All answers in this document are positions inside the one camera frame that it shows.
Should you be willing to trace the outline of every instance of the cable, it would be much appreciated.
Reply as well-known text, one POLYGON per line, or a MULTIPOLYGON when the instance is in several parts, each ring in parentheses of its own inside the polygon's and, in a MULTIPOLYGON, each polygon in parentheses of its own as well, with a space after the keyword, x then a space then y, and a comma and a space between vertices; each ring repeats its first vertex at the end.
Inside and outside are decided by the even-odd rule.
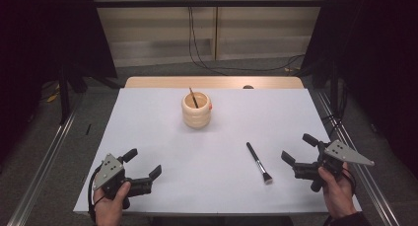
POLYGON ((350 182, 352 194, 354 195, 356 193, 356 187, 357 187, 356 178, 354 178, 354 175, 348 169, 343 168, 343 170, 345 170, 350 175, 350 177, 348 177, 346 174, 344 174, 343 172, 341 172, 342 176, 346 180, 348 180, 348 182, 350 182))
POLYGON ((95 202, 94 206, 96 206, 96 204, 98 204, 103 198, 105 198, 105 196, 102 196, 100 199, 98 199, 98 201, 95 202))
POLYGON ((323 64, 328 60, 328 51, 323 51, 318 59, 309 65, 306 65, 304 69, 299 70, 294 76, 304 77, 309 76, 316 72, 318 69, 323 69, 323 64))
POLYGON ((188 52, 190 54, 190 58, 193 61, 193 63, 201 68, 205 68, 207 70, 210 70, 212 72, 218 73, 220 75, 224 75, 226 76, 226 74, 219 72, 219 71, 215 71, 210 69, 200 58, 200 54, 199 54, 199 49, 197 49, 197 43, 196 43, 196 34, 194 32, 194 19, 193 19, 193 9, 191 7, 188 7, 188 24, 189 24, 189 30, 188 30, 188 52), (193 59, 193 55, 191 54, 191 35, 193 35, 193 40, 194 40, 194 47, 196 49, 196 53, 197 53, 197 57, 199 58, 200 62, 202 63, 202 65, 198 64, 194 59, 193 59))
POLYGON ((89 214, 90 218, 93 220, 93 222, 96 223, 96 211, 95 211, 95 205, 92 203, 92 186, 93 181, 95 180, 96 174, 101 170, 102 165, 98 166, 95 171, 92 174, 92 177, 90 178, 89 187, 87 189, 87 201, 89 203, 89 214))
POLYGON ((342 88, 342 95, 341 95, 341 100, 339 102, 338 105, 338 113, 339 116, 335 116, 335 114, 331 114, 325 117, 322 117, 321 120, 325 121, 327 119, 327 122, 324 122, 323 125, 326 125, 327 123, 329 123, 330 121, 332 121, 333 119, 335 119, 335 124, 332 126, 332 129, 330 130, 330 132, 328 133, 328 136, 330 137, 333 133, 333 131, 342 124, 342 119, 344 117, 344 113, 345 110, 347 108, 347 104, 348 104, 348 88, 344 82, 343 88, 342 88))
POLYGON ((260 72, 264 72, 264 71, 273 71, 273 70, 280 70, 280 69, 283 69, 283 68, 286 68, 286 67, 289 67, 289 68, 290 68, 290 65, 291 65, 292 63, 294 63, 295 61, 297 61, 299 58, 301 58, 301 57, 304 57, 304 56, 305 56, 304 54, 299 54, 299 55, 294 55, 294 56, 291 56, 291 57, 289 57, 287 64, 285 64, 285 65, 283 65, 283 66, 280 66, 280 67, 274 67, 274 68, 268 68, 268 69, 245 69, 245 68, 236 68, 236 67, 209 67, 209 66, 207 66, 207 65, 203 62, 203 60, 201 59, 201 57, 200 57, 200 53, 199 53, 199 49, 197 48, 197 43, 196 43, 196 34, 195 34, 195 31, 194 31, 193 9, 192 9, 191 7, 188 7, 188 20, 189 20, 188 52, 189 52, 189 55, 190 55, 190 58, 191 58, 192 62, 193 62, 195 65, 197 65, 197 66, 199 66, 199 67, 201 67, 201 68, 204 68, 204 69, 210 70, 210 71, 212 71, 212 72, 215 72, 215 73, 218 73, 218 74, 221 74, 221 75, 224 75, 224 76, 228 76, 228 75, 227 75, 227 74, 225 74, 225 73, 222 73, 222 72, 216 71, 215 69, 223 69, 223 70, 242 70, 242 71, 260 71, 260 72), (201 64, 197 63, 197 62, 194 60, 193 55, 191 54, 191 37, 193 37, 194 48, 195 48, 195 50, 196 50, 197 57, 198 57, 198 59, 199 59, 199 61, 200 61, 200 63, 201 63, 201 64))

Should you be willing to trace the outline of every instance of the brush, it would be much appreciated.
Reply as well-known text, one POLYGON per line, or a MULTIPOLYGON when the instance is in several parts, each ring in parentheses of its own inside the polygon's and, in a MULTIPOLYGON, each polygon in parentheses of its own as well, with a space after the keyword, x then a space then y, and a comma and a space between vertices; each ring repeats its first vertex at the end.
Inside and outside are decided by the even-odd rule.
POLYGON ((193 91, 191 91, 191 88, 190 87, 188 87, 188 89, 190 90, 191 98, 193 99, 194 105, 196 106, 197 109, 199 109, 199 106, 197 105, 196 98, 194 98, 193 91))
POLYGON ((265 171, 264 167, 261 164, 261 161, 258 159, 257 155, 255 154, 255 151, 252 149, 252 146, 249 142, 246 143, 246 147, 248 147, 249 152, 251 152, 252 157, 255 160, 255 163, 257 164, 258 168, 261 170, 262 177, 264 178, 264 183, 269 185, 273 183, 273 178, 267 172, 265 171))

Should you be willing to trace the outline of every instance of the white table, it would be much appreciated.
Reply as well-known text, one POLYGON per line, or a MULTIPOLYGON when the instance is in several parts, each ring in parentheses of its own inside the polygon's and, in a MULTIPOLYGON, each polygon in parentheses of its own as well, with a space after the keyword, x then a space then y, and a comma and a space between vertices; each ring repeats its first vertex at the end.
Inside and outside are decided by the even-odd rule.
MULTIPOLYGON (((92 169, 105 154, 132 148, 138 156, 125 164, 126 177, 147 177, 162 165, 153 192, 130 198, 126 213, 146 215, 288 215, 326 212, 312 181, 297 180, 280 158, 282 150, 297 162, 311 163, 317 149, 304 133, 329 141, 308 90, 202 89, 213 103, 212 119, 200 130, 181 119, 187 88, 122 89, 92 169), (245 144, 250 142, 273 178, 265 185, 245 144)), ((75 212, 86 213, 85 183, 75 212)), ((361 210, 357 199, 355 206, 361 210)))

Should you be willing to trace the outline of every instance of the sleeve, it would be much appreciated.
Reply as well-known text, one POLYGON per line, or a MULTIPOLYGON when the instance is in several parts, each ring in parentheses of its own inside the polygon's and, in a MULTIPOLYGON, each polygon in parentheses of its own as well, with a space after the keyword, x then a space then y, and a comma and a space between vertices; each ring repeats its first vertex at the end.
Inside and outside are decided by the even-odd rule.
POLYGON ((336 219, 331 222, 331 226, 372 226, 362 212, 358 212, 346 217, 336 219))

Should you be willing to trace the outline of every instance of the hand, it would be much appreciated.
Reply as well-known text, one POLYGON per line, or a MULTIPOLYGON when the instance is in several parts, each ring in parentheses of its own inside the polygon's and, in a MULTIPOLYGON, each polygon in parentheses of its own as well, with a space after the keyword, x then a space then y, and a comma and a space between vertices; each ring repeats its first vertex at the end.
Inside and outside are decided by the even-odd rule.
POLYGON ((99 226, 118 226, 122 218, 122 202, 129 193, 130 182, 124 183, 117 191, 114 200, 108 199, 105 192, 99 188, 93 194, 94 202, 99 201, 95 205, 96 223, 99 226))
POLYGON ((353 204, 351 185, 345 178, 336 180, 324 167, 318 169, 319 175, 326 181, 323 186, 323 198, 333 219, 342 218, 357 213, 353 204))

